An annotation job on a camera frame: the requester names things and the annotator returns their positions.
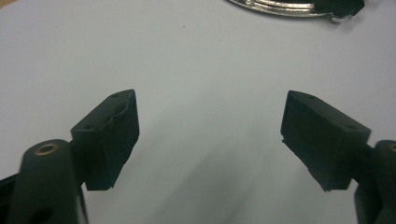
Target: white table surface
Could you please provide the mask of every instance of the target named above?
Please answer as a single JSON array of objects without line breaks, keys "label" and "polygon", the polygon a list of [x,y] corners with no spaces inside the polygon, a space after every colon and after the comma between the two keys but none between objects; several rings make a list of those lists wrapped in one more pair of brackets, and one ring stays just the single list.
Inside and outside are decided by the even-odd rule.
[{"label": "white table surface", "polygon": [[323,192],[281,143],[288,90],[396,139],[396,1],[351,21],[224,0],[17,1],[0,9],[0,178],[29,147],[135,89],[141,134],[92,224],[356,223],[352,183]]}]

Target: black plastic part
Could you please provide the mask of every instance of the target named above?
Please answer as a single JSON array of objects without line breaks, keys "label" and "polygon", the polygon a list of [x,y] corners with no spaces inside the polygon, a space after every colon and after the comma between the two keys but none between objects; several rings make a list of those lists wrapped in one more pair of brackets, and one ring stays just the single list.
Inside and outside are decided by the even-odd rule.
[{"label": "black plastic part", "polygon": [[354,198],[358,223],[374,224],[382,209],[381,197],[378,190],[368,191],[362,186],[358,186]]},{"label": "black plastic part", "polygon": [[16,179],[17,175],[12,175],[0,181],[0,224],[6,223]]},{"label": "black plastic part", "polygon": [[382,209],[375,224],[396,222],[396,142],[384,140],[375,146],[375,179]]},{"label": "black plastic part", "polygon": [[365,147],[370,130],[319,98],[289,91],[281,133],[284,143],[324,190],[347,189],[351,155]]},{"label": "black plastic part", "polygon": [[113,187],[139,136],[134,90],[107,97],[72,130],[88,190]]},{"label": "black plastic part", "polygon": [[7,224],[87,223],[72,160],[64,140],[29,148],[23,155]]},{"label": "black plastic part", "polygon": [[355,16],[364,8],[363,0],[311,0],[316,12],[331,12],[334,16],[344,18]]}]

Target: screw hole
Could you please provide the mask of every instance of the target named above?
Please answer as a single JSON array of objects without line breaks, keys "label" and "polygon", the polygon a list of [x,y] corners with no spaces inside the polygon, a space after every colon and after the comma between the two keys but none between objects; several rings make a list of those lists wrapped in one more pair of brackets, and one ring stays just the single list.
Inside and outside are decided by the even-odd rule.
[{"label": "screw hole", "polygon": [[53,216],[53,211],[50,208],[43,208],[36,211],[29,219],[31,224],[45,223]]},{"label": "screw hole", "polygon": [[47,144],[35,150],[37,156],[44,156],[54,152],[58,148],[56,144]]}]

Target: shiny metal object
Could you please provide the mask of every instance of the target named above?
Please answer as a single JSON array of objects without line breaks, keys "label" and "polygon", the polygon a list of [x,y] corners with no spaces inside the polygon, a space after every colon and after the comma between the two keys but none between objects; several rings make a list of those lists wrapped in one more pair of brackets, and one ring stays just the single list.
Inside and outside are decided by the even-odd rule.
[{"label": "shiny metal object", "polygon": [[44,146],[41,146],[41,147],[37,148],[35,150],[35,154],[37,156],[45,156],[45,155],[48,155],[48,154],[56,151],[56,149],[58,149],[58,147],[59,146],[57,144],[54,144],[54,143],[46,144]]},{"label": "shiny metal object", "polygon": [[[332,15],[329,12],[317,12],[312,3],[305,3],[303,1],[296,1],[298,3],[289,3],[287,1],[272,1],[272,0],[229,0],[241,7],[246,7],[252,10],[289,17],[318,17],[325,15]],[[340,23],[343,18],[333,17],[332,22]]]}]

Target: white surface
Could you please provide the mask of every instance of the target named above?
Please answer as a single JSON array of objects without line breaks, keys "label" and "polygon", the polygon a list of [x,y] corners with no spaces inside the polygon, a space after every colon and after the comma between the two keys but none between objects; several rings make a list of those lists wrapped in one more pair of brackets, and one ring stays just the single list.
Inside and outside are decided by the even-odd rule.
[{"label": "white surface", "polygon": [[396,2],[352,21],[293,20],[226,1],[17,1],[0,9],[0,178],[109,94],[135,89],[141,135],[90,222],[356,223],[281,143],[288,90],[396,139]]}]

